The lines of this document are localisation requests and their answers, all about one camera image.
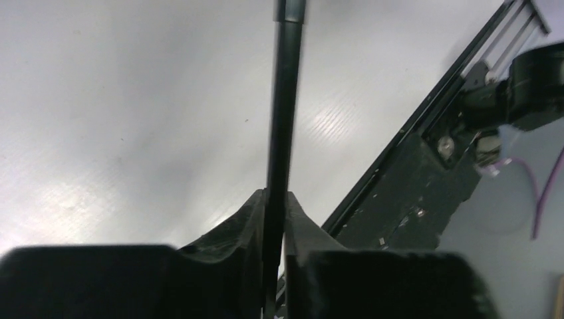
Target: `table surface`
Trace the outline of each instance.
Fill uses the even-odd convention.
[[[290,190],[322,223],[500,6],[310,1]],[[0,253],[185,245],[265,186],[273,2],[0,3]]]

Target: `white surface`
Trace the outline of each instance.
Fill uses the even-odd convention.
[[[538,1],[553,32],[546,43],[564,40],[564,4]],[[528,133],[507,131],[509,156],[525,159],[542,190],[564,147],[564,120]],[[439,249],[458,251],[492,290],[502,318],[552,318],[558,278],[564,274],[564,171],[557,178],[530,241],[535,202],[529,179],[518,164],[483,178],[469,201],[452,216]]]
[[[501,4],[310,1],[291,190],[322,223]],[[0,252],[184,245],[265,185],[272,1],[0,3]]]

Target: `metal rod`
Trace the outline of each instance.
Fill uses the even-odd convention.
[[[279,0],[277,49],[263,235],[263,317],[274,318],[286,218],[305,0]]]

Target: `screw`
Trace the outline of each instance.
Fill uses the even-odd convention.
[[[437,150],[445,160],[448,160],[454,153],[454,140],[450,136],[441,137],[438,142]]]

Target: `silver screw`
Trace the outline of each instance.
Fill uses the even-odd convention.
[[[454,140],[450,136],[441,137],[437,150],[445,160],[448,160],[454,153]]]

